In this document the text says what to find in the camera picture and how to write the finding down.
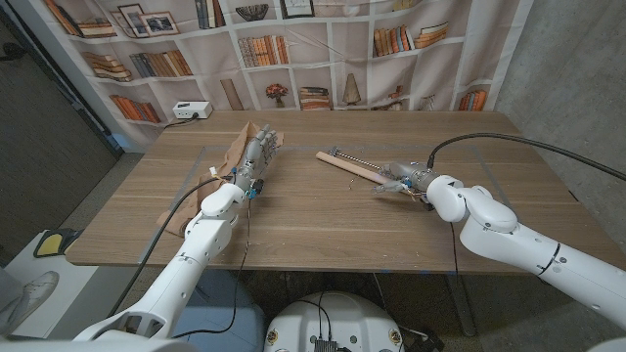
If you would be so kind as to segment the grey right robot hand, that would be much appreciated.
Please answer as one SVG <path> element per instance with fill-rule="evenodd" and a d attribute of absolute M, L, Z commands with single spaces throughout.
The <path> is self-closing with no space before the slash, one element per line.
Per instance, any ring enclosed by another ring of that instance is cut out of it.
<path fill-rule="evenodd" d="M 390 162 L 385 164 L 381 174 L 389 181 L 374 187 L 375 193 L 400 193 L 407 191 L 413 194 L 423 193 L 432 181 L 440 176 L 425 163 Z"/>

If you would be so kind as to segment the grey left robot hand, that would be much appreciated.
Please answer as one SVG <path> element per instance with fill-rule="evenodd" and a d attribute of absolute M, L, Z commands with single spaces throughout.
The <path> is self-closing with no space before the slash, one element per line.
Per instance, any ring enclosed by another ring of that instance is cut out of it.
<path fill-rule="evenodd" d="M 233 184 L 248 196 L 256 194 L 254 184 L 260 179 L 278 149 L 278 134 L 266 124 L 247 144 L 243 161 L 233 177 Z"/>

